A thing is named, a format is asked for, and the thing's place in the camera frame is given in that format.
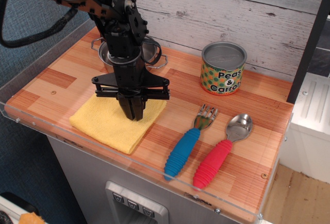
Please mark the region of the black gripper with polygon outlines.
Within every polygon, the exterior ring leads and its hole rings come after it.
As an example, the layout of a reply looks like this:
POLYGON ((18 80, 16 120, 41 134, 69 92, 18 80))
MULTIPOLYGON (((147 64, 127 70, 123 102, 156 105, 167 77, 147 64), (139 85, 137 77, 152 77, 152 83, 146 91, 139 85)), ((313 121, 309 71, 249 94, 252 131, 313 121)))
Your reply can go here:
POLYGON ((93 77, 92 83, 98 97, 117 98, 128 119, 143 119, 145 103, 149 99, 170 99, 170 81, 150 73, 143 62, 116 64, 113 70, 113 73, 93 77))

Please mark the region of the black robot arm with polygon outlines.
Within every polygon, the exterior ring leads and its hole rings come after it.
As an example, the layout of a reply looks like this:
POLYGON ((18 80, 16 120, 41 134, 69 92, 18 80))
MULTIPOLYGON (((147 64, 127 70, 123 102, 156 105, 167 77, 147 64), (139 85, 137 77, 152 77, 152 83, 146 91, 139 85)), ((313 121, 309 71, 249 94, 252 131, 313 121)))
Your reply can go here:
POLYGON ((125 116, 141 120, 149 99, 168 100, 169 80, 148 71, 158 63, 159 43, 146 38, 149 30, 136 0, 53 0, 89 14, 107 44, 113 72, 92 78, 98 97, 114 97, 125 116))

